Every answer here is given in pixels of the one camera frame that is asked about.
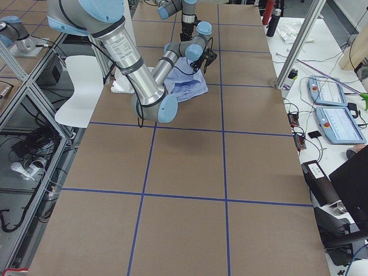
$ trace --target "blue cloth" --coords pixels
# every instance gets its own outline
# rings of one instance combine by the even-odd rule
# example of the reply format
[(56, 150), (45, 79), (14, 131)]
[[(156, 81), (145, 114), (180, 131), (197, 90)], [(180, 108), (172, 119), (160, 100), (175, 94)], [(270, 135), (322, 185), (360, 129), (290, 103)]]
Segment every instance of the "blue cloth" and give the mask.
[[(175, 66), (187, 74), (193, 73), (190, 62), (186, 57), (180, 57)], [(164, 81), (167, 91), (175, 95), (178, 102), (192, 99), (195, 96), (208, 92), (206, 81), (199, 69), (194, 75), (185, 75), (177, 68), (173, 68)]]

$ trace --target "green object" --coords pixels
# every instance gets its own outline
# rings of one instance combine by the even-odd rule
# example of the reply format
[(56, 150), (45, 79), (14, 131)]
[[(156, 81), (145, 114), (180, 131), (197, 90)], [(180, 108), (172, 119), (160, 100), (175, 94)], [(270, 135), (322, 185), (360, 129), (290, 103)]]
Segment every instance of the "green object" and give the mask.
[(366, 101), (366, 110), (368, 110), (368, 94), (362, 93), (360, 96)]

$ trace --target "black bottle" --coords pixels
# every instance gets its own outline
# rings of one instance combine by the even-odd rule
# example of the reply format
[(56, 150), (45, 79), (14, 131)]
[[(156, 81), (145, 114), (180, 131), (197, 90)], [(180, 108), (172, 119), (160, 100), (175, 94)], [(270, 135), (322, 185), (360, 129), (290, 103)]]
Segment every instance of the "black bottle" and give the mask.
[(281, 9), (275, 9), (271, 16), (269, 23), (269, 29), (267, 30), (266, 36), (273, 37), (277, 28), (278, 21), (280, 20)]

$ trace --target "computer monitor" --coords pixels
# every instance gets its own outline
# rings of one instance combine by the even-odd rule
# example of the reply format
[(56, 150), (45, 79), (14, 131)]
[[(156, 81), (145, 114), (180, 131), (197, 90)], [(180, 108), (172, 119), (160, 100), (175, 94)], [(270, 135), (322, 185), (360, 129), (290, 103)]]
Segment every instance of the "computer monitor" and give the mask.
[(368, 229), (368, 146), (329, 175), (333, 188), (360, 230)]

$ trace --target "wall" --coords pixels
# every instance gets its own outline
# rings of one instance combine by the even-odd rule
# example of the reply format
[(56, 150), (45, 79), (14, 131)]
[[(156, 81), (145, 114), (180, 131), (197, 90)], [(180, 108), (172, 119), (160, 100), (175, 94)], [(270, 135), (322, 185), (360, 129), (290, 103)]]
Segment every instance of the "wall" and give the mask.
[[(349, 21), (356, 26), (368, 6), (368, 0), (333, 0)], [(361, 31), (368, 23), (368, 12), (358, 25), (358, 31)]]

